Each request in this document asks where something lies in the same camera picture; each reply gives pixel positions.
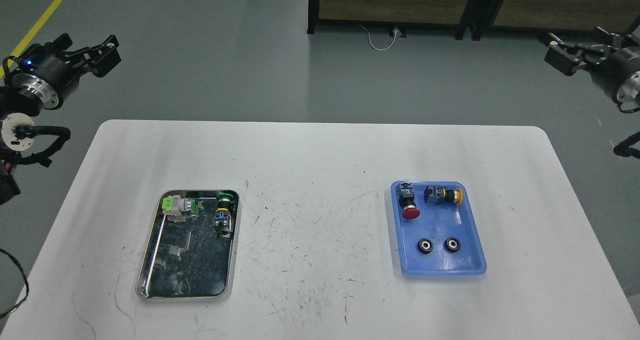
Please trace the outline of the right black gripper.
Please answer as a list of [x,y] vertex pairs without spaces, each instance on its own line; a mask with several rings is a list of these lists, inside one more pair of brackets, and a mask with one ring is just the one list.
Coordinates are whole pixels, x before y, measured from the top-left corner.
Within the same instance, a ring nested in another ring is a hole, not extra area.
[[[565,76],[590,71],[592,82],[612,101],[639,100],[640,47],[628,34],[594,28],[597,44],[570,43],[547,32],[538,34],[546,46],[544,62]],[[608,48],[621,48],[608,56]]]

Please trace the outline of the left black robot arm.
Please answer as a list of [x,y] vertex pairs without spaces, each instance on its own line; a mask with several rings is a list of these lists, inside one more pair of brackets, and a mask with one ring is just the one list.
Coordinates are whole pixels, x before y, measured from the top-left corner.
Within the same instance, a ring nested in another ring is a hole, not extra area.
[[66,126],[37,125],[44,110],[57,110],[75,92],[82,76],[107,76],[120,62],[119,40],[108,35],[95,46],[71,50],[73,40],[63,33],[55,40],[28,46],[20,55],[1,62],[4,72],[0,99],[0,201],[21,193],[14,177],[19,165],[50,167],[51,157],[71,139]]

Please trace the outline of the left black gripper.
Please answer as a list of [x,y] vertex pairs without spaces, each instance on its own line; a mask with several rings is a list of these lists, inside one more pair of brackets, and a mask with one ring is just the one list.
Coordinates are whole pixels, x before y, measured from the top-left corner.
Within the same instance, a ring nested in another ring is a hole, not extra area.
[[96,46],[71,50],[69,34],[28,46],[10,56],[12,101],[64,101],[78,89],[80,78],[91,74],[104,78],[120,62],[119,40],[111,34]]

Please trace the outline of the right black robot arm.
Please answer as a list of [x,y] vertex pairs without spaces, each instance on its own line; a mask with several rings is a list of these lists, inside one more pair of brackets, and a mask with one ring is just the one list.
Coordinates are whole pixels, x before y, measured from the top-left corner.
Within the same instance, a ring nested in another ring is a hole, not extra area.
[[596,43],[576,43],[548,32],[537,37],[547,48],[545,62],[565,76],[578,71],[590,75],[623,114],[639,112],[640,43],[633,34],[594,28]]

